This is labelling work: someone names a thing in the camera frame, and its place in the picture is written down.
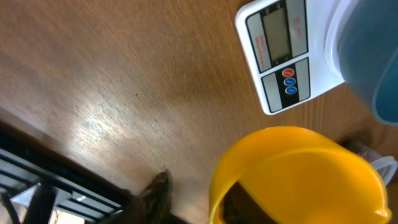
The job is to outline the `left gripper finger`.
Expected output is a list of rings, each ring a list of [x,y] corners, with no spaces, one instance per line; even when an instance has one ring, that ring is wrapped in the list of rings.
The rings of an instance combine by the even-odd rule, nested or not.
[[[133,198],[126,209],[101,223],[171,223],[172,187],[172,175],[168,169],[164,169]]]

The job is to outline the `yellow plastic measuring scoop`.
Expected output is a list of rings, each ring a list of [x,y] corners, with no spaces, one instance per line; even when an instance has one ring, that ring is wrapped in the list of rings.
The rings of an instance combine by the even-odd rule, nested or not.
[[[362,152],[309,129],[249,134],[221,157],[210,223],[388,223],[385,182]]]

